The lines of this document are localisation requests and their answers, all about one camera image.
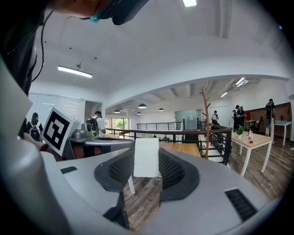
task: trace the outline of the brown wall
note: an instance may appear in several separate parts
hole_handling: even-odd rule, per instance
[[[275,120],[281,120],[281,116],[283,116],[283,121],[292,121],[292,114],[291,114],[291,103],[285,103],[281,105],[275,105],[276,109],[276,119]],[[260,109],[254,109],[249,110],[246,112],[250,112],[251,120],[259,120],[260,117],[263,117],[263,121],[260,125],[260,132],[266,133],[266,127],[265,127],[265,108]],[[286,138],[290,138],[291,134],[291,125],[287,126],[286,129]],[[275,126],[275,135],[284,137],[284,127],[283,126]]]

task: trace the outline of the potted plant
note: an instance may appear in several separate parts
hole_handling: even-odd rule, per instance
[[[243,127],[239,126],[239,129],[236,131],[236,133],[238,135],[238,139],[242,139],[243,132],[244,132]]]

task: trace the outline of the black sleeve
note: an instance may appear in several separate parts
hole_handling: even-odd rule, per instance
[[[29,131],[31,128],[32,128],[32,125],[31,125],[30,122],[28,122],[28,124],[27,124],[27,130]]]
[[[39,128],[40,128],[40,131],[42,132],[43,131],[42,124],[40,124]]]

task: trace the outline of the green plant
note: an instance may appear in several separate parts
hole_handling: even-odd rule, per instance
[[[243,127],[242,127],[242,126],[239,126],[239,129],[236,131],[236,133],[237,133],[238,135],[242,135],[243,132],[244,132]]]

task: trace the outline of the black cable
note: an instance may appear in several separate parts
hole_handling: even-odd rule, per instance
[[[49,13],[49,15],[46,17],[46,19],[45,19],[45,21],[44,21],[44,25],[43,25],[42,31],[41,31],[42,65],[41,65],[41,68],[40,68],[40,70],[39,70],[37,76],[32,80],[32,82],[35,81],[36,78],[40,75],[40,73],[41,73],[41,71],[42,71],[42,69],[43,69],[43,66],[44,66],[43,33],[44,33],[44,28],[45,28],[46,22],[47,22],[47,20],[49,19],[49,17],[51,16],[52,13],[53,13],[53,11],[51,11],[51,12]]]

